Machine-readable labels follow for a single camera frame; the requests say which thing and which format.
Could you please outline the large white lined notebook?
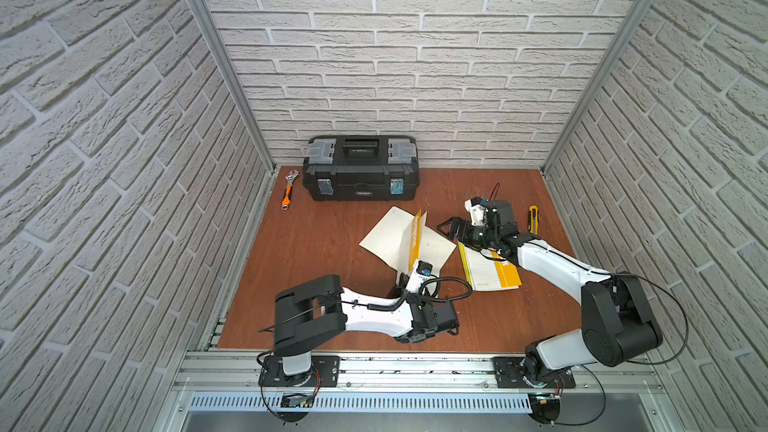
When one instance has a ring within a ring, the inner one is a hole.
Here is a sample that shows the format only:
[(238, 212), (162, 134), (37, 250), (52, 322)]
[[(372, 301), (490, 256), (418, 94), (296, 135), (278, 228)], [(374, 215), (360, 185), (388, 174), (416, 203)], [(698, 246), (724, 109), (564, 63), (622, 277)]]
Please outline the large white lined notebook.
[(456, 246), (426, 226), (426, 212), (413, 215), (393, 206), (359, 243), (399, 274), (409, 275), (416, 260), (438, 275)]

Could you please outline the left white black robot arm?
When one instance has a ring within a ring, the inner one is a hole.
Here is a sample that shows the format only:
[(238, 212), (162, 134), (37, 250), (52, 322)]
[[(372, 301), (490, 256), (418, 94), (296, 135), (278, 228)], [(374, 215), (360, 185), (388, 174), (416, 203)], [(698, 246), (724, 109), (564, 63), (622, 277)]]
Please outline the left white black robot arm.
[(356, 293), (335, 274), (321, 276), (278, 293), (273, 347), (259, 359), (259, 384), (266, 387), (333, 386), (329, 359), (312, 351), (345, 332), (383, 334), (403, 344), (459, 333), (454, 300), (437, 296), (443, 279), (429, 271), (413, 272), (395, 298)]

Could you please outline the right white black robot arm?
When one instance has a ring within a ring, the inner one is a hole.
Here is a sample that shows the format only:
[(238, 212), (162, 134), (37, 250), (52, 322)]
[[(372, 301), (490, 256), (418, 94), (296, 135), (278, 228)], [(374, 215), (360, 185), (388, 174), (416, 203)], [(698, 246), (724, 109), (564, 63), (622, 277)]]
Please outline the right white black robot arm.
[(506, 201), (474, 197), (466, 209), (468, 219), (452, 217), (437, 226), (438, 233), (496, 265), (509, 263), (544, 278), (580, 306), (579, 329), (526, 347), (518, 369), (532, 387), (541, 388), (574, 366), (615, 367), (662, 345), (643, 277), (591, 266), (531, 230), (520, 231)]

